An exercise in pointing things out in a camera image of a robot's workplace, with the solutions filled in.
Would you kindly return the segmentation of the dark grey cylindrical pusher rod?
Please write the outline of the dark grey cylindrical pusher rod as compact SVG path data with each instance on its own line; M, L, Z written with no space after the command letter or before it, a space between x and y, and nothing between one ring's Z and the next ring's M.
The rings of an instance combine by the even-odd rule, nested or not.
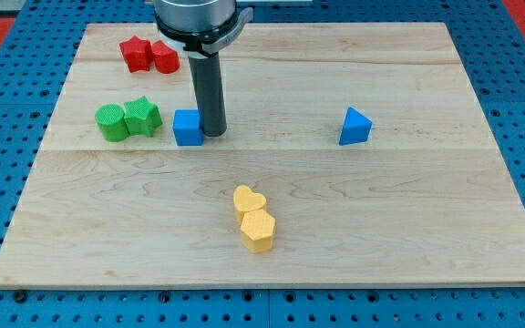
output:
M227 129L219 54L190 57L189 63L201 131L208 137L219 137Z

